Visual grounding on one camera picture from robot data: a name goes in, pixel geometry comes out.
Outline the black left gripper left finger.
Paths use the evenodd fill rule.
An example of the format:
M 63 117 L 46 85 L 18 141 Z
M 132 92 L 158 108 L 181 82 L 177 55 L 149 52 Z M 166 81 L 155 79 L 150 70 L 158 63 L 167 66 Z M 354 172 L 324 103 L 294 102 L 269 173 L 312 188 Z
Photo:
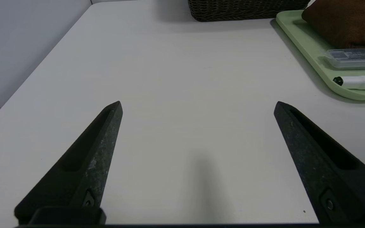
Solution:
M 100 204 L 123 117 L 107 105 L 15 207 L 20 226 L 95 226 L 106 222 Z

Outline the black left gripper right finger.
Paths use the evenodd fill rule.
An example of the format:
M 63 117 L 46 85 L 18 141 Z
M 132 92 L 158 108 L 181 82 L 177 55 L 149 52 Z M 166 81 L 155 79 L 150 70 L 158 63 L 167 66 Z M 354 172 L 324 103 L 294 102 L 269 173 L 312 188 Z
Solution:
M 365 226 L 365 164 L 297 108 L 274 116 L 319 224 Z

